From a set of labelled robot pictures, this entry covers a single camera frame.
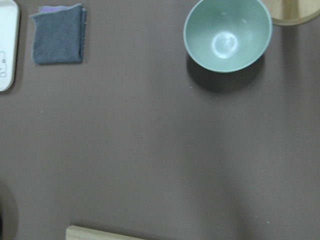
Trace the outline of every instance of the bowl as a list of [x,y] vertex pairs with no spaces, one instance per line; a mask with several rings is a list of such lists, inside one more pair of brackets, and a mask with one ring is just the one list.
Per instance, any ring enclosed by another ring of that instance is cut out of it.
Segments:
[[201,0],[183,29],[190,57],[219,73],[254,63],[267,49],[271,36],[272,19],[260,0]]

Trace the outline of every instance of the tabletop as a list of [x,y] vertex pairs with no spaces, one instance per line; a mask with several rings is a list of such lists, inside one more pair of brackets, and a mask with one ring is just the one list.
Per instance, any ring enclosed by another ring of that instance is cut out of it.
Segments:
[[17,0],[16,78],[0,93],[3,240],[61,240],[69,225],[319,239],[320,18],[273,26],[258,61],[215,73],[184,47],[196,2],[83,0],[83,63],[40,66],[29,15],[78,1]]

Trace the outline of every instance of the wooden plank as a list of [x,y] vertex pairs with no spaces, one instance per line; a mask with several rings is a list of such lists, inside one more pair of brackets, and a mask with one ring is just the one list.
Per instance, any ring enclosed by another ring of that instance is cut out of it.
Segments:
[[142,240],[140,238],[98,231],[79,226],[69,226],[65,232],[65,240]]

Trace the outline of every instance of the folded cloth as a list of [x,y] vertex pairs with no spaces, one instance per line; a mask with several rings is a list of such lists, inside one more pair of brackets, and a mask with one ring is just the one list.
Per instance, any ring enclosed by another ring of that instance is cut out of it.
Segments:
[[81,63],[87,10],[73,6],[42,6],[30,17],[35,23],[32,59],[36,64]]

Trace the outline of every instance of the blue-gray towel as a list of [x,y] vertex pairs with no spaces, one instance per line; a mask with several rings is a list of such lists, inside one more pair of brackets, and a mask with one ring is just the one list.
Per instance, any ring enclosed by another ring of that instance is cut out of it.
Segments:
[[32,59],[36,64],[81,63],[87,11],[73,6],[42,6],[30,17],[35,23]]

